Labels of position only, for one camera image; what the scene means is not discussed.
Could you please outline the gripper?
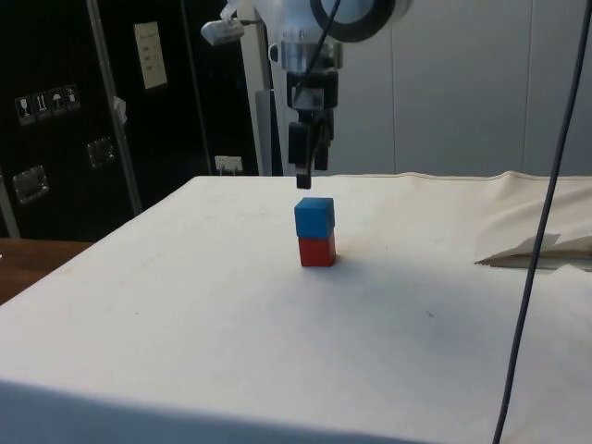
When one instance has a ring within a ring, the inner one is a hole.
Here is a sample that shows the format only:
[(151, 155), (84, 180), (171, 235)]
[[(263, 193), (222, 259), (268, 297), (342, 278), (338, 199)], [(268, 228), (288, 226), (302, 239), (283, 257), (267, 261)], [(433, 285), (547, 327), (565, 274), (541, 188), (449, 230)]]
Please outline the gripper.
[[(323, 111), (314, 125), (314, 169), (327, 171), (328, 150), (334, 140), (334, 112), (339, 103), (337, 71), (304, 74), (288, 72), (287, 104), (297, 111)], [(289, 125), (289, 163), (294, 166), (298, 189), (311, 189), (311, 125), (291, 122)]]

